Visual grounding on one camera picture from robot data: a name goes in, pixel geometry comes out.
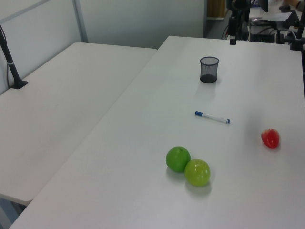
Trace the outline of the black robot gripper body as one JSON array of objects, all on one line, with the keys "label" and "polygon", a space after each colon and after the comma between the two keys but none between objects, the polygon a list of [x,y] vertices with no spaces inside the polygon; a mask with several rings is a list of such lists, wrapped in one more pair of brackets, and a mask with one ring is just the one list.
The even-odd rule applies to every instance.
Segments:
[{"label": "black robot gripper body", "polygon": [[250,0],[226,0],[226,7],[231,11],[231,17],[237,18],[239,14],[249,18],[250,14]]}]

